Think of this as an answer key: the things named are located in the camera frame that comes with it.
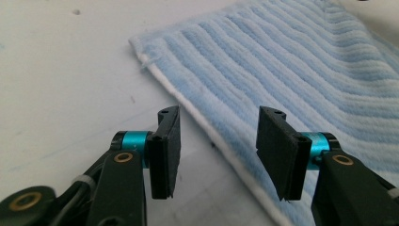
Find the white foam mat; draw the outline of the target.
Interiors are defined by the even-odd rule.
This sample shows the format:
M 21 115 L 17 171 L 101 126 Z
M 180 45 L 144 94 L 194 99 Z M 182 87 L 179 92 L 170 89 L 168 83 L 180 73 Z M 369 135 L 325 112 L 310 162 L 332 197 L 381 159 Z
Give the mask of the white foam mat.
M 236 0 L 0 1 L 0 201 L 64 192 L 120 130 L 154 130 L 175 99 L 132 36 Z M 174 195 L 148 199 L 149 226 L 276 226 L 189 113 Z

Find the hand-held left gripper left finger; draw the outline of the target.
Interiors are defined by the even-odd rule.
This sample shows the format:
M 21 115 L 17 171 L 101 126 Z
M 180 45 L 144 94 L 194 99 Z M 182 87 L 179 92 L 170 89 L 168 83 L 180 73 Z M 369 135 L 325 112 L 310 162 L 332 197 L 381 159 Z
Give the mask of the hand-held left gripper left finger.
M 173 196 L 181 157 L 180 107 L 158 112 L 158 128 L 147 137 L 152 197 L 164 200 Z

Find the light blue striped towel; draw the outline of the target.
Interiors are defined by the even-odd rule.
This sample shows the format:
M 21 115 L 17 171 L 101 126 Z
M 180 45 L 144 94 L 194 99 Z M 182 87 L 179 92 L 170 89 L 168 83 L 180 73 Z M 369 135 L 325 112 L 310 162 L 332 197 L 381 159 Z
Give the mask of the light blue striped towel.
M 314 225 L 317 176 L 278 198 L 255 148 L 263 105 L 399 186 L 399 47 L 333 0 L 247 0 L 130 42 L 278 224 Z

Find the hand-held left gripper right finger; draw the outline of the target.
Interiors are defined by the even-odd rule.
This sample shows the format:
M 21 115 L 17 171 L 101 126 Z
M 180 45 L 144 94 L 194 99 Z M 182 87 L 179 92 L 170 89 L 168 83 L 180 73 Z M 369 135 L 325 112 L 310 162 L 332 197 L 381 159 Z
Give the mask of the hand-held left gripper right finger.
M 275 108 L 259 109 L 257 155 L 280 200 L 301 199 L 312 141 L 297 132 L 286 114 Z

